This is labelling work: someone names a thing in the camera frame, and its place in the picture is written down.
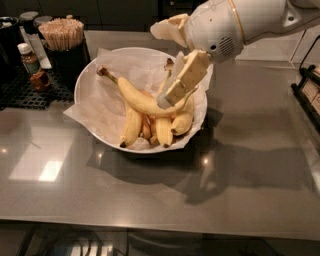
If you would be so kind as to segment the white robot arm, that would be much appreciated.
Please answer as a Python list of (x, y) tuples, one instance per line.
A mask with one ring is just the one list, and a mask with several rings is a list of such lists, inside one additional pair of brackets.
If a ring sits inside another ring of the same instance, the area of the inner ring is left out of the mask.
[(195, 54), (166, 82), (158, 106), (176, 105), (203, 79), (210, 64), (233, 58), (260, 39), (317, 26), (319, 19), (319, 0), (207, 0), (190, 15), (155, 23), (150, 28), (155, 38), (172, 40)]

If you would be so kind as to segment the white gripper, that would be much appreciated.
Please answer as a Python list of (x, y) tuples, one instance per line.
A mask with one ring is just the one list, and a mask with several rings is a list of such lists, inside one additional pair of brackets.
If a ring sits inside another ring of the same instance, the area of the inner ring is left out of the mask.
[(190, 16), (183, 13), (156, 22), (150, 32), (156, 39), (175, 41), (193, 50), (176, 56), (171, 76), (156, 97), (161, 109), (175, 106), (190, 93), (207, 75), (211, 61), (222, 63), (244, 48), (243, 29), (233, 0), (208, 0)]

